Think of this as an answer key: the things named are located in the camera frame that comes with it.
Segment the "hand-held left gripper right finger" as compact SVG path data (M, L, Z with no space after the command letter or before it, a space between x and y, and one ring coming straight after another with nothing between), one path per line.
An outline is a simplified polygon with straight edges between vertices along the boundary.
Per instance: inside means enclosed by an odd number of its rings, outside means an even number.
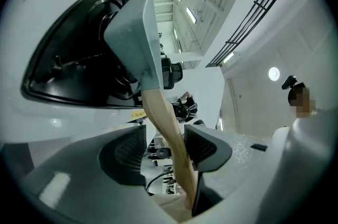
M244 183L261 162L269 139L186 125L184 143L197 172L192 209L192 215L197 216Z

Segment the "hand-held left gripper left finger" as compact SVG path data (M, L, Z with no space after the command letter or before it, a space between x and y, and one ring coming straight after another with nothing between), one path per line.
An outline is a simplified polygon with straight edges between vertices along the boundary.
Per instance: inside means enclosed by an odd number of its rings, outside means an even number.
M25 178L25 189L57 222L167 222L140 172L144 125L71 143Z

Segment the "white black induction cooker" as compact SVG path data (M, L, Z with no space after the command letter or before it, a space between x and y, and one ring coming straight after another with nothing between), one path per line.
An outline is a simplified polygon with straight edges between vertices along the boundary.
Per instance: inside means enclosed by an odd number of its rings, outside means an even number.
M6 0L0 12L0 143L98 133L142 110L104 40L119 0Z

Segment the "grey square griddle pan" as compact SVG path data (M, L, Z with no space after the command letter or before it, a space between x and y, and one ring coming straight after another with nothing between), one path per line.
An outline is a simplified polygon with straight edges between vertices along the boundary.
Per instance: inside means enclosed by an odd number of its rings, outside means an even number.
M129 0L109 23L104 39L140 84L146 116L168 142L174 176L192 209L196 182L172 105L163 94L163 75L153 0Z

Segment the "black mesh office chair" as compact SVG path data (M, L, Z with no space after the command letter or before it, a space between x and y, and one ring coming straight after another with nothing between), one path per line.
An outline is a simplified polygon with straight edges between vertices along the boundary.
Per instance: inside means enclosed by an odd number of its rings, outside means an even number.
M172 63L169 58L161 58L163 88L170 90L183 79L183 68L181 63Z

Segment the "round ceiling light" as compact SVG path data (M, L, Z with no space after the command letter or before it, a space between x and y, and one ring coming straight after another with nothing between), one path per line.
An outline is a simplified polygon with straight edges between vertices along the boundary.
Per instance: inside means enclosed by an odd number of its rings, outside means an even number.
M268 77L271 81L277 81L280 78L280 71L276 67L272 67L268 71Z

